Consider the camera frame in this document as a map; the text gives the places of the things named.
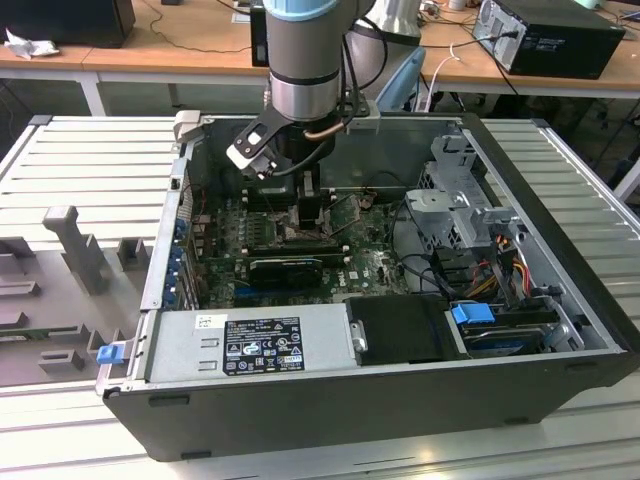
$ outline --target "computer tower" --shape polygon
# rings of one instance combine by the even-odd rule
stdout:
[[[512,75],[585,79],[600,78],[624,34],[573,0],[485,0],[473,29]]]
[[[5,29],[29,40],[119,48],[133,29],[131,0],[19,0],[0,5]]]

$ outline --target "crumpled paper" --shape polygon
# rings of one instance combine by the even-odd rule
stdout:
[[[9,41],[4,42],[4,46],[18,57],[31,60],[31,57],[44,57],[60,53],[60,50],[56,49],[56,45],[48,40],[32,41],[12,34],[9,29],[6,32]]]

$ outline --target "yellow wire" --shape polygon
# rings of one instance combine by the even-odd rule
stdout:
[[[469,293],[467,296],[468,297],[475,297],[476,295],[479,295],[480,293],[482,293],[484,290],[490,288],[493,283],[495,283],[496,281],[496,277],[495,275],[493,277],[491,277],[489,280],[486,280],[483,284],[479,285],[478,287],[476,287],[471,293]]]
[[[526,278],[524,267],[522,265],[520,265],[519,263],[514,263],[513,266],[515,267],[516,270],[518,270],[518,272],[520,272],[520,276],[522,277],[522,293],[524,293],[526,295],[527,294],[527,289],[525,287],[525,282],[526,282],[527,278]]]

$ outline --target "white cable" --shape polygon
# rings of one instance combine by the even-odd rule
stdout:
[[[433,78],[431,79],[431,87],[429,87],[429,92],[427,93],[429,95],[429,98],[427,100],[427,107],[426,107],[426,113],[429,113],[431,111],[431,103],[433,101],[433,87],[436,84],[436,78],[438,77],[438,73],[440,73],[440,69],[442,67],[444,67],[444,65],[449,61],[449,60],[456,60],[458,62],[461,62],[462,59],[460,57],[458,57],[455,52],[453,51],[454,48],[456,47],[465,47],[467,45],[474,45],[476,43],[480,43],[480,42],[484,42],[485,40],[497,40],[497,38],[495,36],[488,36],[488,37],[483,37],[483,38],[478,38],[476,39],[474,42],[465,42],[465,43],[452,43],[451,45],[449,45],[449,53],[451,54],[451,56],[445,58],[444,60],[442,60],[440,62],[440,65],[438,65],[438,68],[436,68],[436,71],[433,72]]]
[[[451,56],[445,58],[444,60],[442,60],[440,62],[440,65],[438,65],[438,68],[436,68],[436,71],[433,72],[433,78],[431,79],[431,86],[429,87],[429,92],[427,93],[427,95],[429,96],[429,98],[427,99],[427,106],[425,111],[427,113],[429,113],[431,111],[431,103],[433,102],[433,87],[436,84],[436,78],[438,78],[438,73],[440,73],[440,69],[442,67],[444,67],[444,65],[449,61],[449,60],[457,60],[458,62],[461,62],[462,59],[460,57],[458,57],[454,51],[453,51],[453,47],[455,46],[455,44],[451,44],[449,46],[449,52],[451,52]]]

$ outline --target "cable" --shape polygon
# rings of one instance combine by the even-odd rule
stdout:
[[[342,69],[340,70],[340,117],[344,116],[344,109],[347,105],[347,64],[344,60],[344,49],[340,49],[342,57]]]
[[[149,7],[151,10],[153,10],[154,12],[156,12],[156,14],[158,15],[158,18],[156,18],[155,20],[152,20],[151,23],[149,24],[149,30],[151,30],[151,32],[156,35],[157,37],[160,37],[162,40],[164,40],[165,42],[167,42],[169,45],[174,46],[175,48],[180,48],[182,50],[189,50],[192,52],[201,52],[201,53],[240,53],[240,52],[244,52],[245,50],[249,50],[252,47],[244,47],[244,48],[240,48],[238,50],[206,50],[203,48],[196,48],[196,47],[187,47],[185,45],[178,45],[177,43],[175,43],[173,40],[170,40],[169,37],[167,37],[164,33],[156,30],[155,25],[156,23],[160,22],[163,18],[164,18],[164,14],[158,10],[157,8],[153,7],[151,4],[149,4],[149,2],[147,2],[147,0],[142,0],[144,2],[144,4]]]
[[[233,5],[229,5],[228,3],[224,3],[222,0],[216,0],[216,2],[218,2],[220,5],[222,5],[223,7],[227,7],[229,10],[233,10],[236,13],[239,13],[241,15],[249,15],[249,12],[242,11],[239,8],[234,7]]]
[[[376,178],[379,175],[388,175],[388,176],[390,176],[396,182],[398,182],[400,185],[405,187],[407,190],[411,190],[412,188],[414,188],[414,187],[411,187],[409,184],[407,184],[405,181],[403,181],[398,175],[396,175],[391,170],[378,170],[378,171],[372,173],[364,182],[362,182],[362,188],[364,188],[366,190],[369,187],[371,187],[371,182],[373,181],[374,178]]]
[[[387,43],[387,38],[385,37],[384,32],[380,29],[380,27],[378,27],[378,25],[375,24],[375,22],[369,20],[367,17],[362,17],[361,20],[371,28],[373,28],[373,30],[378,34],[380,40],[382,41],[382,48],[384,49],[384,56],[382,58],[382,65],[380,66],[380,70],[371,80],[362,84],[360,88],[364,90],[365,88],[373,85],[384,73],[384,69],[387,66],[387,62],[389,61],[389,44]]]
[[[597,168],[598,165],[600,165],[600,162],[602,161],[602,157],[604,157],[604,154],[607,153],[607,151],[609,150],[609,148],[611,147],[611,145],[613,145],[613,142],[615,142],[616,138],[618,138],[618,135],[620,135],[620,132],[622,132],[622,130],[624,129],[624,127],[627,125],[627,123],[629,122],[629,120],[631,120],[631,118],[634,116],[636,109],[640,106],[640,99],[638,101],[636,101],[636,103],[634,103],[633,108],[629,111],[629,113],[627,114],[627,116],[624,118],[624,120],[622,121],[622,123],[618,126],[618,128],[616,129],[615,133],[611,136],[611,138],[609,139],[609,141],[607,142],[607,144],[604,146],[604,148],[602,149],[602,151],[600,152],[600,155],[598,155],[598,158],[596,158],[596,161],[593,165],[593,168]]]
[[[498,68],[498,71],[500,72],[500,75],[502,75],[502,78],[504,79],[504,81],[507,82],[507,85],[509,85],[509,88],[513,91],[513,93],[516,95],[516,97],[519,97],[520,94],[515,89],[513,84],[509,81],[509,79],[505,75],[504,71],[502,70],[502,65],[500,65],[500,62],[498,62],[498,59],[496,58],[496,46],[497,45],[498,45],[498,39],[496,39],[493,42],[493,48],[491,49],[491,58],[493,58],[493,61],[496,64],[496,67]]]
[[[402,262],[402,259],[400,259],[398,257],[398,252],[396,252],[395,249],[395,239],[394,239],[394,231],[396,229],[396,223],[398,222],[398,217],[400,216],[400,211],[406,208],[407,211],[409,212],[409,216],[411,217],[411,221],[413,222],[413,224],[416,226],[416,228],[418,229],[418,232],[420,234],[422,234],[422,231],[420,230],[420,227],[418,226],[418,224],[416,223],[415,218],[413,217],[413,212],[411,212],[411,209],[409,208],[409,206],[407,205],[406,200],[403,200],[400,205],[398,205],[398,208],[396,209],[395,214],[393,215],[393,220],[391,221],[391,227],[389,229],[389,246],[390,246],[390,250],[391,250],[391,255],[393,256],[393,258],[400,263],[404,269],[409,272],[414,274],[415,276],[417,276],[418,278],[420,278],[421,280],[424,280],[425,282],[430,283],[431,285],[433,285],[434,287],[437,287],[438,290],[440,290],[441,292],[446,293],[449,297],[451,298],[456,298],[456,297],[460,297],[460,295],[458,294],[458,292],[456,292],[453,288],[451,288],[451,286],[439,275],[434,273],[434,277],[435,279],[431,279],[423,274],[421,274],[420,272],[418,272],[417,270],[413,269],[412,267],[409,267],[407,264]]]
[[[347,39],[345,37],[342,37],[342,45],[344,47],[344,55],[345,58],[347,60],[347,65],[349,66],[349,71],[351,72],[351,82],[353,85],[353,89],[352,89],[352,108],[351,108],[351,112],[349,113],[349,116],[346,118],[346,120],[341,120],[340,123],[334,125],[333,127],[330,127],[328,129],[326,129],[323,132],[319,132],[319,133],[310,133],[310,132],[306,132],[305,131],[305,137],[308,140],[316,140],[316,139],[324,139],[326,138],[328,135],[332,135],[335,133],[338,133],[340,130],[344,129],[347,127],[347,125],[349,125],[349,123],[351,123],[351,121],[355,118],[356,116],[356,112],[359,110],[360,108],[360,90],[358,88],[358,80],[356,79],[356,71],[355,68],[353,67],[353,58],[351,57],[351,51],[349,50],[349,45],[347,44]],[[291,175],[293,173],[299,172],[301,170],[306,170],[309,167],[312,167],[313,165],[315,165],[316,163],[318,163],[322,157],[320,156],[322,154],[322,151],[328,146],[329,144],[329,140],[324,140],[320,145],[318,145],[318,147],[309,154],[309,156],[307,158],[305,158],[302,162],[292,166],[291,168],[288,168],[286,170],[281,170],[279,172],[273,172],[271,174],[272,177],[284,177],[287,175]]]
[[[8,83],[8,82],[6,82],[6,81],[4,81],[4,80],[0,80],[0,83],[2,83],[3,90],[6,90],[7,92],[9,92],[9,94],[13,97],[13,99],[14,99],[16,102],[18,102],[22,108],[24,108],[27,112],[29,112],[29,115],[31,115],[31,116],[35,115],[35,114],[33,113],[33,110],[31,110],[31,109],[27,106],[27,104],[26,104],[26,103],[24,103],[24,102],[20,99],[20,97],[19,97],[18,95],[16,95],[16,93],[13,91],[13,89],[11,89],[11,87],[9,87],[9,83]]]
[[[416,101],[413,104],[412,112],[415,112],[418,109],[418,103],[420,102],[420,76],[416,79]]]
[[[453,46],[453,48],[459,48],[459,47],[466,47],[467,45],[473,45],[474,43],[480,43],[480,42],[484,42],[485,40],[497,40],[499,38],[502,38],[503,36],[507,36],[506,34],[502,34],[502,35],[492,35],[489,37],[483,37],[483,38],[476,38],[475,40],[469,40],[468,42],[463,42],[463,43],[452,43],[449,45],[422,45],[420,44],[421,47],[425,47],[425,48],[451,48]]]
[[[358,86],[358,79],[356,78],[356,69],[353,66],[353,58],[351,57],[351,50],[349,49],[349,44],[347,43],[347,38],[345,36],[342,37],[342,46],[344,47],[344,55],[347,59],[347,65],[349,66],[349,72],[351,73],[351,112],[346,119],[341,120],[336,123],[334,126],[329,127],[321,132],[309,132],[305,130],[304,136],[307,140],[312,142],[319,142],[321,140],[325,140],[327,137],[335,135],[336,133],[344,130],[349,126],[349,124],[353,121],[356,116],[356,113],[360,110],[360,87]]]
[[[324,142],[322,142],[320,145],[318,145],[316,147],[316,149],[311,152],[309,154],[309,156],[307,158],[305,158],[303,161],[301,161],[300,163],[294,165],[291,168],[287,168],[286,170],[280,170],[280,171],[276,171],[273,172],[271,174],[272,177],[286,177],[287,175],[291,175],[293,173],[299,172],[300,170],[304,170],[306,168],[309,168],[313,165],[315,165],[317,162],[320,161],[320,154],[322,153],[322,150],[329,144],[329,140],[325,140]]]
[[[433,88],[436,85],[436,78],[438,78],[438,73],[440,73],[440,70],[442,69],[442,67],[444,67],[449,60],[456,60],[458,62],[462,61],[462,59],[453,52],[453,47],[454,47],[453,43],[449,45],[449,52],[451,55],[445,58],[444,60],[442,60],[438,65],[438,67],[436,68],[436,71],[433,72],[433,78],[431,79],[431,86],[429,87],[429,93],[427,94],[428,98],[427,98],[427,106],[425,108],[426,112],[431,111],[431,103],[433,102]]]
[[[13,133],[13,110],[11,110],[11,107],[9,107],[9,104],[6,102],[6,100],[2,98],[2,95],[0,95],[0,101],[4,104],[5,108],[9,112],[9,125],[7,130],[9,132],[9,136],[11,137],[11,140],[15,141],[16,136]]]

